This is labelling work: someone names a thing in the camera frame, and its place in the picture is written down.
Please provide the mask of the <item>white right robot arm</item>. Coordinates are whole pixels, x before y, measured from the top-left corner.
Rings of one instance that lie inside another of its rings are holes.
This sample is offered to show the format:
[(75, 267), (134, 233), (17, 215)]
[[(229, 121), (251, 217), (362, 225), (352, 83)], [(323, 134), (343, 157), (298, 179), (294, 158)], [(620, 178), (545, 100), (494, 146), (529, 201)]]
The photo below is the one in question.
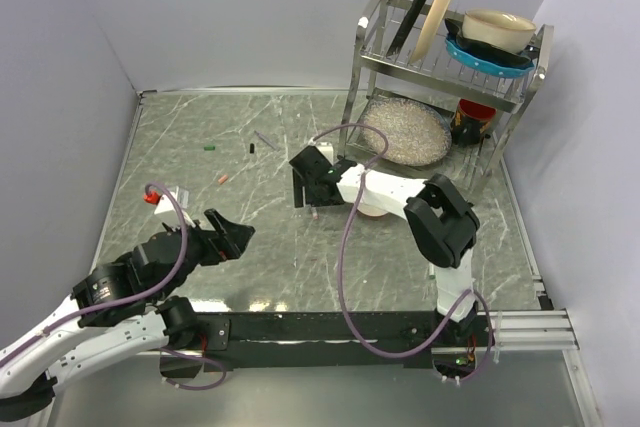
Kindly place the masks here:
[(317, 146), (307, 146), (289, 164), (294, 205), (354, 204), (369, 216), (392, 214), (407, 221), (420, 254), (435, 268), (439, 337), (460, 345), (473, 331), (471, 260), (480, 222), (448, 177), (412, 179), (341, 158), (331, 163)]

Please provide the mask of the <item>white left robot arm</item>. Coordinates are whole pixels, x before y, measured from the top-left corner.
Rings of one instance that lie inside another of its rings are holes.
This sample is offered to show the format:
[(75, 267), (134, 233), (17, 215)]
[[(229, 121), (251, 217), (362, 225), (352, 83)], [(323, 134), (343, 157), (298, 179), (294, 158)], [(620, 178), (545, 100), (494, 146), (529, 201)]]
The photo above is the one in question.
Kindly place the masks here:
[(197, 340), (198, 317), (174, 290), (198, 266), (239, 259), (255, 234), (214, 209), (205, 216), (209, 229), (166, 226), (96, 267), (49, 317), (2, 349), (2, 421), (29, 418), (71, 382), (140, 352)]

